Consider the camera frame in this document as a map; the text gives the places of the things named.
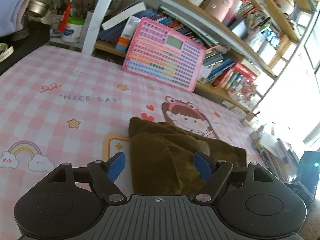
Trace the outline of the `brown velvet garment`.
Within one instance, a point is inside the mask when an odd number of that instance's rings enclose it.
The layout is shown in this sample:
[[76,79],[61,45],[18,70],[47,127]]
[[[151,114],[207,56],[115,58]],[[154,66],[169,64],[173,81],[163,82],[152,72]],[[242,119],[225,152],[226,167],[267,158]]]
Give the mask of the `brown velvet garment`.
[[187,132],[166,122],[132,117],[129,150],[134,193],[193,197],[204,185],[193,164],[200,141],[208,144],[210,159],[223,159],[240,167],[247,165],[243,148]]

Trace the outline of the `pink checkered cartoon table mat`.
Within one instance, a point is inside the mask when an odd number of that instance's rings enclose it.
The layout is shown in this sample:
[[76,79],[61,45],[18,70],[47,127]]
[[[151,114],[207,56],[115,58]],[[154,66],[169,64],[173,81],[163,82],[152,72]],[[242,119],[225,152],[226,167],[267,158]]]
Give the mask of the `pink checkered cartoon table mat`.
[[164,122],[174,99],[206,117],[213,137],[259,161],[241,116],[118,64],[42,46],[1,75],[1,239],[18,239],[16,202],[61,163],[86,166],[129,150],[130,119]]

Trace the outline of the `red dictionary book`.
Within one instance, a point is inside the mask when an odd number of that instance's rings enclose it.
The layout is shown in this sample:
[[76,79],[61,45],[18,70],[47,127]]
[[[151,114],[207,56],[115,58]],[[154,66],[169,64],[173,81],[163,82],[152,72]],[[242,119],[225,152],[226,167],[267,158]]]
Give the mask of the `red dictionary book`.
[[224,70],[212,83],[211,85],[216,88],[222,88],[224,90],[233,90],[240,84],[252,84],[256,78],[257,74],[251,68],[246,65],[237,62],[233,66]]

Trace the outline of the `pink learning tablet toy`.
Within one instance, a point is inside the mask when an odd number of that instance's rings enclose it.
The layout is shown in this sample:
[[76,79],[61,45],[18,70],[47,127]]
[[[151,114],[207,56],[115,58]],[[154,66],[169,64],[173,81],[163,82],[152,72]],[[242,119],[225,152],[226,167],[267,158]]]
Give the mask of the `pink learning tablet toy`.
[[149,18],[141,18],[123,70],[193,92],[205,55],[204,46]]

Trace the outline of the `white tub green lid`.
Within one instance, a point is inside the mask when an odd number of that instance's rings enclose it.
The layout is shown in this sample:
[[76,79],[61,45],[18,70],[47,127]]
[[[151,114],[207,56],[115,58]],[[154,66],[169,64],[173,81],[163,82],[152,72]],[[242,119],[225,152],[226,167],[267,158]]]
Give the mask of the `white tub green lid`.
[[70,17],[62,32],[62,40],[66,43],[78,43],[85,20],[78,17]]

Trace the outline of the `orange white box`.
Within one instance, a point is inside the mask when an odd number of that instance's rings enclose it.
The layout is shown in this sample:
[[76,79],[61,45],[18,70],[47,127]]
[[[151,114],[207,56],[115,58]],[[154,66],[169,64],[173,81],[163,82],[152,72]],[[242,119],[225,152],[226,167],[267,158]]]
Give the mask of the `orange white box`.
[[130,16],[128,18],[127,23],[125,24],[125,27],[116,44],[115,50],[121,51],[121,52],[127,51],[139,22],[140,22],[140,18],[136,16]]

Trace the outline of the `white thick book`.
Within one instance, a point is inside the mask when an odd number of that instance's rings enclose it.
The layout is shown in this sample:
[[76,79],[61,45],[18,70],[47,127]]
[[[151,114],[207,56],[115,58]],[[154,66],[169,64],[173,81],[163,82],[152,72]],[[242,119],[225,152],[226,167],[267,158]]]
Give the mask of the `white thick book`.
[[146,10],[145,3],[144,2],[138,3],[120,12],[119,14],[109,19],[108,21],[104,22],[101,25],[101,27],[103,30],[108,30],[118,25],[119,23],[123,22],[124,20],[128,19],[130,16],[133,16],[134,14],[144,10]]

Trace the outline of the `brass bowl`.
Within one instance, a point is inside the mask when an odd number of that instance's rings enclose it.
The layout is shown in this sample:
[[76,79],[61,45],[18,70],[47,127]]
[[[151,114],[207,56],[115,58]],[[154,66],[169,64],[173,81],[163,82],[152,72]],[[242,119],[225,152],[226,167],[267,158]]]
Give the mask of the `brass bowl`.
[[39,0],[30,0],[28,4],[28,11],[37,16],[44,17],[48,12],[48,7],[45,3]]

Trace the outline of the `lavender folded cloth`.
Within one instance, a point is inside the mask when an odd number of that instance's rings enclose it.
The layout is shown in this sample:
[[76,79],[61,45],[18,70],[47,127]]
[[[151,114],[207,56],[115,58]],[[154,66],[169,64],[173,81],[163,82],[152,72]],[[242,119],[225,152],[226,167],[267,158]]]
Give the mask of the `lavender folded cloth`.
[[1,37],[21,31],[22,17],[30,0],[0,0]]

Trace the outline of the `white shelf post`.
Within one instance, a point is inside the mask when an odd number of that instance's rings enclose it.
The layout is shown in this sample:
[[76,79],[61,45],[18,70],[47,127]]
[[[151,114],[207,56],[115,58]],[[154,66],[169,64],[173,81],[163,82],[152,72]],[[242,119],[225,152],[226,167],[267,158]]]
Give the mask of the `white shelf post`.
[[105,14],[109,9],[113,0],[98,0],[85,35],[81,52],[86,55],[92,55],[97,36],[100,31],[100,26],[103,22]]

